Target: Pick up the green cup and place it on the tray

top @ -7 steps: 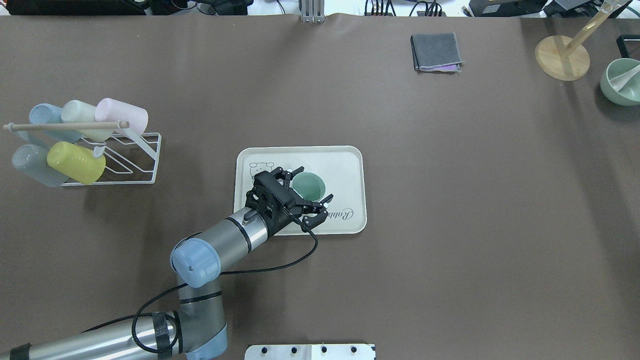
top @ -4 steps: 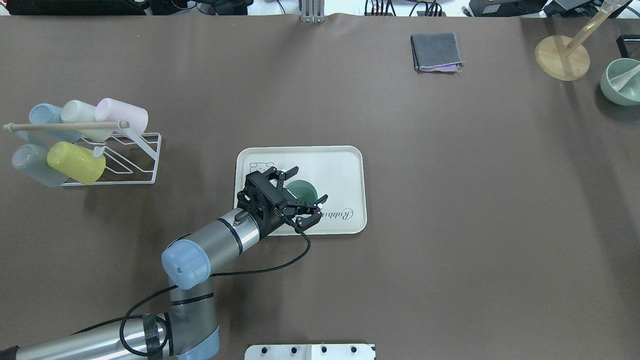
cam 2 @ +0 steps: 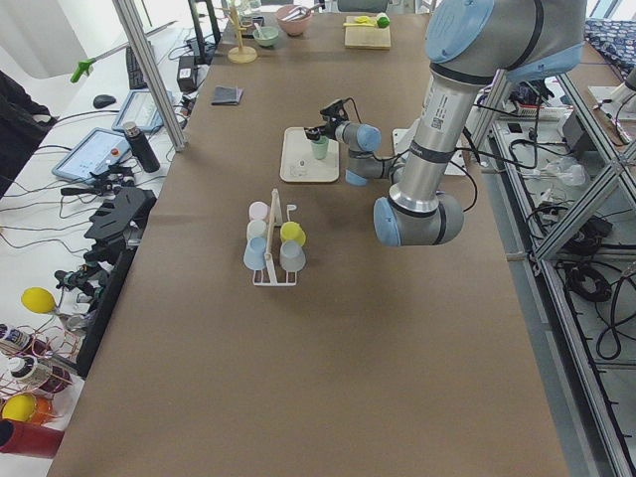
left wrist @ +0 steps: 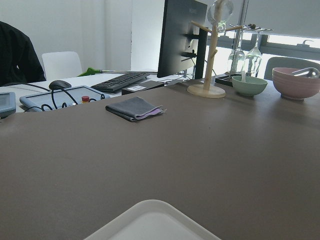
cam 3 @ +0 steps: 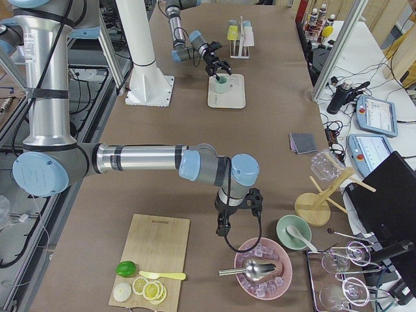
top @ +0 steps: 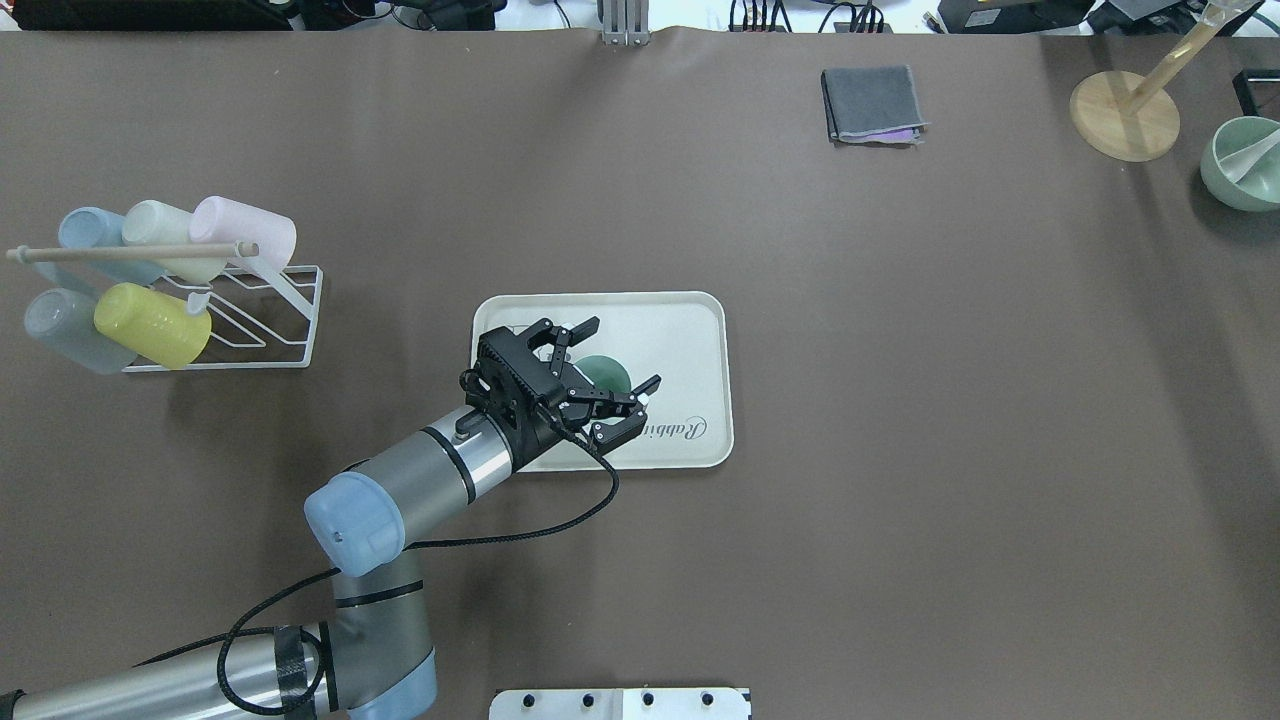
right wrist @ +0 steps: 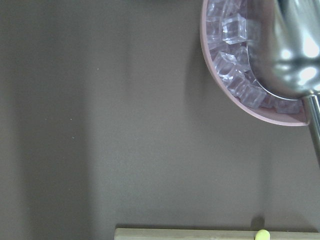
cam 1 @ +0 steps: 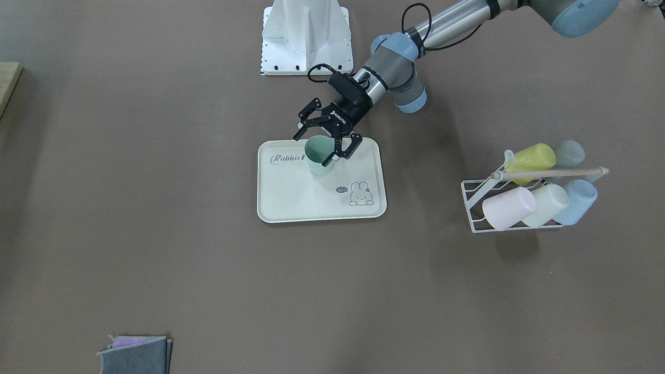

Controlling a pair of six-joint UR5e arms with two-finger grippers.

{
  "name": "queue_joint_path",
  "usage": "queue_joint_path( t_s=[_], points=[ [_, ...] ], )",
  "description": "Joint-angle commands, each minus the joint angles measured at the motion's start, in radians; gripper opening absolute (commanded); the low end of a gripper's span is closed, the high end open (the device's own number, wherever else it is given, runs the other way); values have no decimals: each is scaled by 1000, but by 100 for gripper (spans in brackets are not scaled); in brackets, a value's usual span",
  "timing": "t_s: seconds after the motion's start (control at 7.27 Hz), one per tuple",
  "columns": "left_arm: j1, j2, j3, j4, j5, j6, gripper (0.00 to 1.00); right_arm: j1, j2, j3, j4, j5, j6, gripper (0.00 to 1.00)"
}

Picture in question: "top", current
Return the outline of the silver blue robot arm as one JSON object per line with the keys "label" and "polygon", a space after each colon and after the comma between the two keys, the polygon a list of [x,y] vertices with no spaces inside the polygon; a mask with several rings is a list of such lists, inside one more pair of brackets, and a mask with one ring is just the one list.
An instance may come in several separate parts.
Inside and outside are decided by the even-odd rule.
{"label": "silver blue robot arm", "polygon": [[617,363],[575,357],[599,319],[479,336],[460,377],[463,404],[352,464],[303,506],[329,569],[261,600],[220,634],[123,673],[3,697],[5,719],[415,719],[438,696],[436,646],[417,550],[553,536],[607,506],[520,533],[438,541],[434,530],[549,450],[599,464],[650,416],[653,375],[631,386]]}

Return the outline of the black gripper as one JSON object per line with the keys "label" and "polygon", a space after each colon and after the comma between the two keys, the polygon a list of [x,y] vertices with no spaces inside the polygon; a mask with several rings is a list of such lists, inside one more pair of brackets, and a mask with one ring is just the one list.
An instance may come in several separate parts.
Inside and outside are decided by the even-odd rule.
{"label": "black gripper", "polygon": [[[648,423],[653,375],[628,395],[599,389],[567,363],[568,348],[593,337],[599,316],[577,325],[543,318],[521,333],[495,328],[477,338],[474,365],[461,378],[466,402],[485,413],[506,438],[513,462],[532,462],[561,442],[553,425],[582,433],[591,447],[621,447]],[[538,356],[552,346],[549,361]]]}

